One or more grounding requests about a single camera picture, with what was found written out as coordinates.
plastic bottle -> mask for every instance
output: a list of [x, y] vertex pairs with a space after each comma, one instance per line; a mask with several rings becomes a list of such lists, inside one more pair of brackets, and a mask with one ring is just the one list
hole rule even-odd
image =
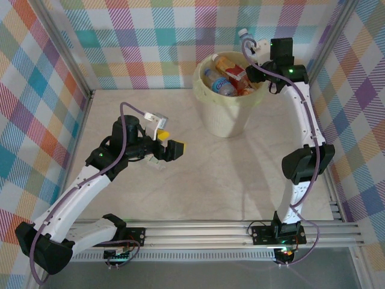
[[224, 96], [237, 96], [234, 86], [218, 72], [206, 68], [205, 76], [208, 86], [213, 92]]
[[212, 61], [215, 67], [223, 74], [229, 77], [230, 83], [234, 85], [238, 95], [247, 95], [254, 90], [250, 87], [246, 70], [235, 64], [225, 56], [214, 54]]

white floor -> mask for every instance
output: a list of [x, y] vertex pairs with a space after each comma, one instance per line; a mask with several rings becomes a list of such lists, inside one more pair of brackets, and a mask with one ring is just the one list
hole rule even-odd
[[[169, 118], [170, 138], [187, 142], [185, 155], [164, 170], [146, 161], [132, 163], [81, 214], [99, 219], [272, 219], [283, 195], [282, 157], [292, 152], [292, 128], [285, 102], [268, 95], [256, 107], [240, 136], [208, 133], [194, 106], [192, 90], [98, 90], [69, 176], [79, 173], [90, 152], [111, 135], [119, 104]], [[125, 108], [126, 114], [138, 116]], [[324, 178], [319, 177], [304, 204], [309, 220], [331, 220]]]

wastebasket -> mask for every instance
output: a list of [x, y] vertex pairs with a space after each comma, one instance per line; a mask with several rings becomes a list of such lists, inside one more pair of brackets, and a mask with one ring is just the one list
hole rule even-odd
[[[239, 66], [246, 68], [247, 60], [240, 52], [220, 52]], [[211, 55], [198, 64], [193, 76], [193, 90], [197, 98], [197, 109], [206, 129], [218, 137], [234, 137], [243, 132], [253, 108], [267, 92], [265, 83], [256, 84], [256, 91], [245, 96], [223, 96], [213, 92], [203, 79], [205, 69], [216, 69]]]

plaid wall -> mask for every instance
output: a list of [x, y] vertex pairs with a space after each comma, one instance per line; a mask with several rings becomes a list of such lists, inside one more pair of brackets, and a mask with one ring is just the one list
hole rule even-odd
[[59, 194], [86, 98], [26, 0], [0, 0], [0, 288], [28, 258], [14, 230]]
[[346, 2], [346, 0], [338, 0], [337, 6], [334, 9], [333, 14], [329, 18], [327, 25], [325, 27], [325, 30], [322, 33], [321, 37], [319, 38], [319, 42], [318, 42], [316, 48], [314, 49], [314, 51], [312, 53], [312, 57], [310, 58], [307, 66], [306, 66], [306, 69], [308, 72], [311, 70], [311, 68], [314, 64], [314, 61], [318, 58], [319, 54], [321, 53], [321, 49], [322, 49], [323, 45], [325, 44], [327, 37], [329, 36], [331, 31], [333, 30], [333, 26], [336, 23], [337, 18], [340, 15], [345, 2]]
[[307, 64], [337, 0], [45, 0], [93, 89], [192, 87], [196, 64], [240, 51], [237, 32], [293, 37]]
[[358, 222], [385, 284], [385, 0], [361, 0], [312, 86], [331, 167], [351, 222]]

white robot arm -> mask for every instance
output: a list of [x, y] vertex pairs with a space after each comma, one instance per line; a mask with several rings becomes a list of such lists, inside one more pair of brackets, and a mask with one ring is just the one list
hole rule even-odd
[[242, 51], [251, 64], [246, 73], [251, 82], [269, 81], [269, 91], [281, 93], [285, 98], [296, 150], [282, 159], [282, 171], [287, 179], [282, 202], [274, 213], [270, 227], [251, 227], [253, 243], [304, 244], [306, 238], [302, 234], [300, 217], [303, 201], [316, 177], [323, 173], [333, 158], [334, 146], [326, 144], [318, 128], [310, 103], [306, 68], [294, 64], [293, 39], [271, 39], [270, 45], [265, 43], [266, 40], [256, 43], [249, 37], [243, 39]]
[[134, 116], [123, 116], [123, 121], [119, 117], [112, 126], [112, 135], [92, 151], [85, 161], [86, 166], [60, 198], [33, 224], [22, 222], [16, 228], [22, 252], [27, 256], [33, 253], [33, 261], [50, 275], [61, 271], [72, 256], [106, 241], [127, 240], [140, 231], [134, 241], [141, 246], [144, 244], [145, 228], [131, 230], [126, 227], [126, 222], [112, 214], [82, 228], [70, 230], [85, 207], [127, 168], [128, 162], [142, 160], [148, 154], [164, 161], [173, 161], [183, 155], [183, 143], [169, 140], [165, 148], [159, 139], [158, 133], [165, 127], [166, 117], [150, 113], [143, 113], [143, 116], [150, 121], [146, 130], [142, 129]]
[[[305, 82], [297, 82], [297, 87], [302, 91], [302, 94], [310, 101], [310, 87]], [[281, 95], [285, 97], [286, 105], [290, 113], [290, 120], [294, 128], [294, 147], [314, 148], [314, 140], [312, 138], [311, 127], [307, 117], [307, 113], [302, 103], [300, 96], [295, 91], [293, 86], [284, 86]], [[310, 107], [313, 123], [316, 129], [316, 136], [319, 144], [325, 143], [325, 138], [321, 134], [317, 121], [315, 119], [314, 111]], [[305, 194], [310, 181], [302, 181], [294, 184], [290, 179], [286, 181], [285, 192], [283, 194], [282, 202], [277, 210], [277, 214], [282, 223], [297, 223], [300, 218], [290, 208], [290, 204], [296, 204]], [[297, 211], [301, 213], [302, 204], [297, 207]]]

